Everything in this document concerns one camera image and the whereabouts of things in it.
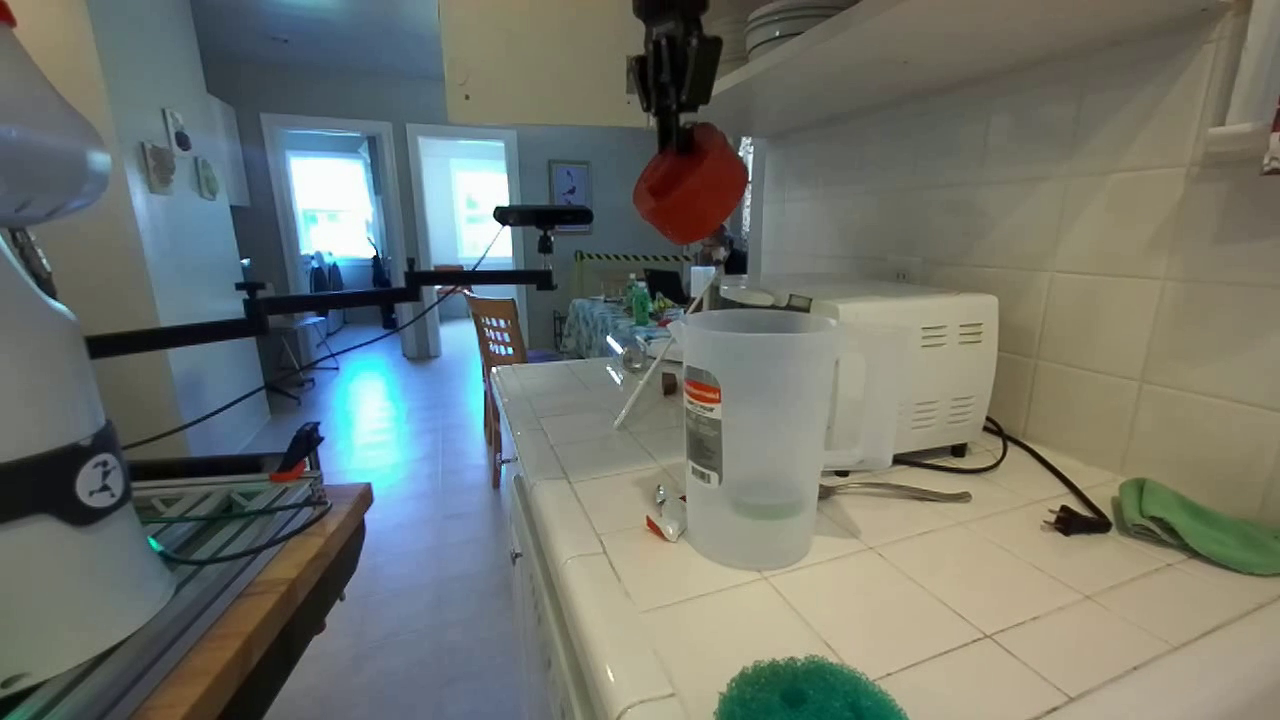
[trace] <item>chair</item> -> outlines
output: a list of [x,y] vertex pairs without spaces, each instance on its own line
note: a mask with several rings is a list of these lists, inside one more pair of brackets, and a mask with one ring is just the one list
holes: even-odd
[[485,442],[488,442],[491,486],[498,486],[502,465],[505,465],[505,426],[491,401],[491,367],[528,364],[528,349],[524,349],[516,299],[469,297],[469,307],[471,307],[480,367],[485,367]]

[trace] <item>plastic pitcher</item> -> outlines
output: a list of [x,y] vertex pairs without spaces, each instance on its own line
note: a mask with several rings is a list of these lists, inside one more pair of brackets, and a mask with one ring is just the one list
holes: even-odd
[[835,384],[835,319],[705,312],[685,351],[688,545],[734,569],[783,569],[813,545]]

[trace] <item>white microwave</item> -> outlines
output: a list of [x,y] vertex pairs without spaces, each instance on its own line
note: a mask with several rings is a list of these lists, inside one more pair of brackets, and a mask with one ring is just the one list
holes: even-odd
[[970,447],[983,433],[999,351],[996,297],[920,283],[787,292],[839,319],[829,447],[847,447],[847,469],[876,473],[903,453]]

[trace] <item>power cord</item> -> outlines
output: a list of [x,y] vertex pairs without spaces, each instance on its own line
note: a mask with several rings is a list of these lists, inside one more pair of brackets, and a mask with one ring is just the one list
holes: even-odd
[[1050,477],[1057,477],[1080,504],[1083,511],[1078,511],[1072,504],[1062,504],[1054,517],[1050,517],[1050,529],[1057,529],[1062,535],[1110,535],[1111,531],[1111,517],[1104,507],[1097,507],[1088,498],[1088,491],[1063,473],[1057,469],[1050,457],[1040,457],[1027,440],[1005,433],[996,425],[996,414],[989,414],[989,433],[993,435],[1005,435],[1008,442],[1016,442],[1022,453],[1027,453]]
[[1008,435],[1005,426],[996,425],[996,414],[989,414],[983,433],[993,433],[999,440],[999,453],[993,465],[929,465],[929,459],[915,459],[915,457],[895,457],[895,465],[903,469],[929,469],[929,473],[948,473],[948,477],[989,477],[996,473],[1005,459],[1008,459]]
[[[498,231],[488,236],[488,244],[485,244],[485,251],[477,256],[471,270],[488,258],[488,251],[498,249],[502,231],[505,231],[505,229],[498,229]],[[340,361],[340,355],[353,355],[353,351],[360,351],[360,349],[367,349],[367,343],[381,343],[381,339],[390,339],[390,335],[399,335],[406,326],[420,325],[428,312],[438,312],[438,307],[442,307],[448,297],[455,297],[455,292],[462,292],[462,286],[442,292],[428,307],[420,307],[417,314],[407,314],[406,325],[397,325],[397,326],[390,326],[390,332],[381,332],[381,335],[371,335],[371,339],[360,339],[360,343],[349,343],[349,349],[314,355],[308,364],[296,367],[296,379],[302,379],[303,373],[330,364],[330,361]],[[136,447],[161,442],[161,440],[167,440],[167,435],[180,435],[180,433],[190,433],[190,426],[200,426],[200,425],[231,412],[235,405],[248,405],[252,397],[262,397],[262,390],[270,390],[270,386],[271,386],[271,384],[256,384],[256,386],[231,397],[230,405],[216,405],[214,412],[200,412],[200,414],[193,414],[193,418],[183,418],[183,425],[171,425],[171,426],[165,426],[165,433],[128,440],[128,442],[120,442],[120,447],[126,447],[126,453],[136,453]]]
[[1062,535],[1110,535],[1111,531],[1111,517],[1104,507],[1097,507],[1088,498],[1088,491],[1063,473],[1057,469],[1044,453],[1037,453],[1027,440],[1011,435],[996,414],[989,414],[983,425],[989,435],[999,440],[999,453],[993,465],[929,465],[929,459],[915,459],[915,457],[899,457],[895,465],[903,469],[929,469],[929,473],[948,473],[948,477],[989,477],[996,473],[1005,459],[1008,459],[1008,447],[1022,447],[1027,453],[1050,477],[1057,477],[1080,504],[1062,504],[1054,517],[1050,517],[1050,529],[1057,529]]

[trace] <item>floor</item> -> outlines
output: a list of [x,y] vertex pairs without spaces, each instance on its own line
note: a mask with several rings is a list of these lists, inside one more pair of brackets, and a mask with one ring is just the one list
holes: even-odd
[[[346,326],[332,349],[367,339]],[[324,426],[324,477],[377,486],[367,545],[271,720],[417,714],[539,720],[509,583],[502,494],[480,433],[471,325],[445,325],[442,361],[397,339],[317,373],[303,405],[282,405],[264,442],[302,418]]]

